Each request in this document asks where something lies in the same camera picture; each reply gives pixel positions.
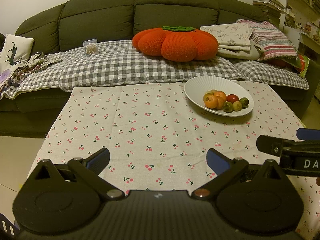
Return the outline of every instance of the green sofa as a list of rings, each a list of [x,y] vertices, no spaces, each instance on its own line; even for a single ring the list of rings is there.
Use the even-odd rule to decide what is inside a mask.
[[[145,29],[234,23],[237,19],[266,20],[262,11],[237,0],[70,0],[26,21],[15,35],[34,38],[32,52],[57,53],[82,42],[128,40]],[[320,80],[320,66],[311,62],[308,91],[273,86],[302,117]],[[44,89],[0,101],[0,135],[44,138],[70,93]]]

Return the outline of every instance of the plate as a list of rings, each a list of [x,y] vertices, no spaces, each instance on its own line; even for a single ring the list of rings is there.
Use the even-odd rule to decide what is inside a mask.
[[[223,110],[212,110],[204,105],[203,96],[206,91],[215,89],[218,91],[223,91],[227,96],[230,94],[235,94],[239,98],[248,98],[249,106],[243,108],[240,111],[233,111],[232,113],[226,113]],[[184,85],[184,91],[187,97],[194,102],[197,106],[201,107],[208,112],[223,115],[223,116],[243,116],[250,113],[253,109],[253,98],[250,93],[238,84],[216,76],[199,76],[189,79]]]

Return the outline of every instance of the red tomato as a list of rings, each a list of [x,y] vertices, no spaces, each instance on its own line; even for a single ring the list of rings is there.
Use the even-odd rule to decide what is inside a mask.
[[[227,96],[227,101],[233,104],[234,102],[239,101],[239,97],[234,94],[230,94]]]

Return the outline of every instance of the pumpkin pillow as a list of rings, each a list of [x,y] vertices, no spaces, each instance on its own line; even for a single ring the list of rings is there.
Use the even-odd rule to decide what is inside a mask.
[[[133,37],[132,44],[146,55],[176,62],[208,60],[218,51],[218,41],[213,35],[191,27],[144,30]]]

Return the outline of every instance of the floor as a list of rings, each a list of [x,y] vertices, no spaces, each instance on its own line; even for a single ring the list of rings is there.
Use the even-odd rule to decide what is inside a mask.
[[[313,98],[302,122],[320,129],[320,104]],[[12,202],[25,182],[44,139],[0,136],[0,213],[12,223]]]

